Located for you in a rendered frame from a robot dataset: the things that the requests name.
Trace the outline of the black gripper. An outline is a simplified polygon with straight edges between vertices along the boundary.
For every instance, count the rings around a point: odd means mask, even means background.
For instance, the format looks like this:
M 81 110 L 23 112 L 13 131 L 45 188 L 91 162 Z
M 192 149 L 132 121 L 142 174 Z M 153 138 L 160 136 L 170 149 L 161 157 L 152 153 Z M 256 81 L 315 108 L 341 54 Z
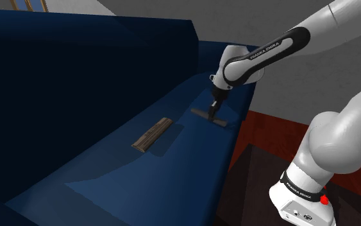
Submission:
M 214 97 L 215 101 L 212 102 L 212 104 L 210 105 L 210 107 L 208 109 L 208 120 L 209 121 L 213 121 L 215 119 L 215 115 L 221 107 L 220 101 L 226 100 L 228 98 L 229 92 L 230 92 L 229 90 L 220 89 L 220 88 L 216 87 L 215 85 L 212 87 L 211 94 Z

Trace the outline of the dark grey remote control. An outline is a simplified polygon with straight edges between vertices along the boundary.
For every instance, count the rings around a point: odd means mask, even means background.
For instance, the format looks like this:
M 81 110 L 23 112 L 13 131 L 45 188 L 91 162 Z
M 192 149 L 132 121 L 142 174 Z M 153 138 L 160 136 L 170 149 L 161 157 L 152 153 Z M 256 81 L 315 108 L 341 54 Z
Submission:
M 208 120 L 211 123 L 214 123 L 216 125 L 219 125 L 221 127 L 226 127 L 226 125 L 228 124 L 228 122 L 226 120 L 223 119 L 219 119 L 218 117 L 214 116 L 213 118 L 209 118 L 209 115 L 207 112 L 199 110 L 199 109 L 191 109 L 191 112 L 202 117 L 205 118 L 206 120 Z

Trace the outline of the brown grey remote control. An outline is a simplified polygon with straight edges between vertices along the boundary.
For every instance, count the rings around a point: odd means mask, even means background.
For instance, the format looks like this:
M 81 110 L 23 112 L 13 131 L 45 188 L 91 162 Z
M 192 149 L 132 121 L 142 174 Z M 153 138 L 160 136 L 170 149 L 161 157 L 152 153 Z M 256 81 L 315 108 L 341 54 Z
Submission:
M 132 147 L 138 151 L 146 152 L 172 124 L 173 120 L 168 117 L 163 117 L 147 132 L 140 136 L 138 140 L 132 144 Z

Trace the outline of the dark robot stand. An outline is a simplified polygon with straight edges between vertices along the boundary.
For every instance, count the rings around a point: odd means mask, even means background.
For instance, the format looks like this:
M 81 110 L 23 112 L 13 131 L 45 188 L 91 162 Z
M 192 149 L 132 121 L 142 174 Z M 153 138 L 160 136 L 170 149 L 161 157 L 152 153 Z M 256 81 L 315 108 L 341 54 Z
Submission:
M 289 165 L 252 144 L 229 170 L 212 226 L 294 226 L 283 220 L 269 189 Z M 326 185 L 337 226 L 361 226 L 361 196 L 333 182 Z

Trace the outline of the dark blue sofa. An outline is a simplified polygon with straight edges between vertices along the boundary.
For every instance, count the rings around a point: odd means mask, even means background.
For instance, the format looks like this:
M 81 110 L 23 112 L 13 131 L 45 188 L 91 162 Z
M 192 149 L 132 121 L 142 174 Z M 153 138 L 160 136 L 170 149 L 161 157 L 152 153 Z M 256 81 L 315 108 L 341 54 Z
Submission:
M 0 226 L 34 226 L 4 203 L 224 48 L 188 20 L 0 10 Z

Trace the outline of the wooden framed wall picture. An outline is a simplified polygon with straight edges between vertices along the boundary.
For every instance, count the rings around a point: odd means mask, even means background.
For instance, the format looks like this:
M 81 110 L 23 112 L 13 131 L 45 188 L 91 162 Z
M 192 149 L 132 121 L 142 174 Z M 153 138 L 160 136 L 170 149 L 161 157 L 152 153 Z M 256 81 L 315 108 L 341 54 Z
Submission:
M 48 12 L 46 0 L 9 0 L 12 8 L 17 11 Z

